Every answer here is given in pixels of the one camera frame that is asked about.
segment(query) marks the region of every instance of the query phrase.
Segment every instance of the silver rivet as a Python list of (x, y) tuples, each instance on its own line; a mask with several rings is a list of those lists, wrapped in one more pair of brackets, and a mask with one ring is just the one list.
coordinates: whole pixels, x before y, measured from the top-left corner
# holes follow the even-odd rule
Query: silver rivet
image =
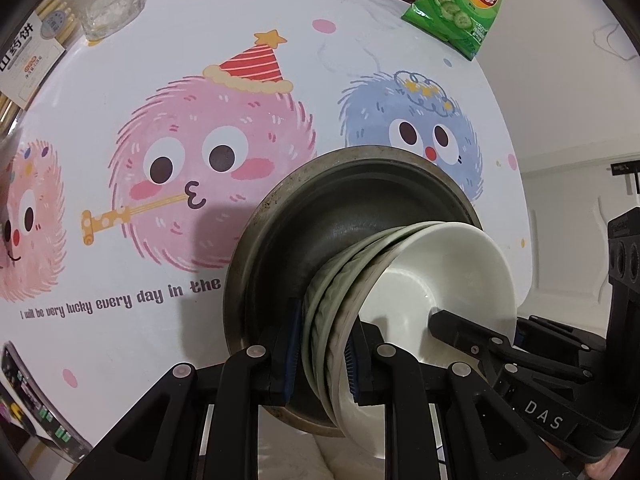
[(262, 357), (267, 353), (267, 349), (262, 345), (252, 345), (246, 349), (246, 354), (249, 357)]
[(378, 355), (382, 357), (393, 357), (396, 355), (396, 348), (391, 345), (380, 345), (378, 347)]
[(177, 365), (174, 367), (174, 377), (182, 379), (191, 373), (191, 367), (189, 365)]
[(466, 377), (471, 373), (471, 366), (466, 363), (453, 363), (451, 371), (458, 377)]

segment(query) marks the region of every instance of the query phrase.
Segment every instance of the cartoon character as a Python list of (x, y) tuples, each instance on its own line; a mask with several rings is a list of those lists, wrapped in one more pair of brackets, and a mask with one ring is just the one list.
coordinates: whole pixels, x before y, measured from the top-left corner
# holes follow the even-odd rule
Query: cartoon character
[(469, 119), (436, 82), (415, 72), (353, 81), (338, 101), (347, 146), (395, 146), (445, 171), (469, 200), (482, 193), (482, 154)]
[(291, 97), (276, 30), (202, 76), (159, 89), (120, 130), (112, 211), (82, 214), (84, 243), (121, 223), (142, 257), (183, 270), (229, 263), (260, 201), (315, 153), (312, 116)]
[(49, 292), (64, 269), (62, 215), (65, 211), (58, 155), (34, 140), (18, 150), (6, 168), (1, 216), (0, 296), (26, 300)]

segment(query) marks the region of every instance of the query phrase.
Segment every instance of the chip bag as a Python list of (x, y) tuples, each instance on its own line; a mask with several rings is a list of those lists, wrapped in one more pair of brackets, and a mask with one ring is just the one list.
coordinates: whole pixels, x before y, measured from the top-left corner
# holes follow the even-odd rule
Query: chip bag
[(473, 59), (501, 3), (502, 0), (416, 0), (402, 19), (448, 41)]

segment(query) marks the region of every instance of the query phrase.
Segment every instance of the metal basin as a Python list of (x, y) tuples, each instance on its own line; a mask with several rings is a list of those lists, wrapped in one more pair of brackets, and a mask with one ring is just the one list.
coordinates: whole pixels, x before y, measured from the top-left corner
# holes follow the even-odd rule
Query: metal basin
[[(226, 344), (233, 354), (277, 323), (287, 299), (302, 298), (325, 261), (389, 227), (426, 220), (481, 227), (460, 188), (413, 153), (357, 146), (308, 162), (279, 183), (251, 216), (228, 269)], [(298, 366), (290, 403), (269, 408), (290, 426), (342, 436)]]

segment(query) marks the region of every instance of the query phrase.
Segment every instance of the table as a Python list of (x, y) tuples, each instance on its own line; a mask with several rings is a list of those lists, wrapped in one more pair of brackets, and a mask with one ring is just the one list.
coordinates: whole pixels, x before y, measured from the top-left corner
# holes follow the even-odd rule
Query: table
[(399, 19), (406, 6), (147, 0), (52, 72), (1, 169), (0, 341), (89, 442), (176, 362), (227, 357), (242, 226), (284, 176), (345, 145), (447, 171), (524, 300), (529, 221), (498, 105), (477, 62)]

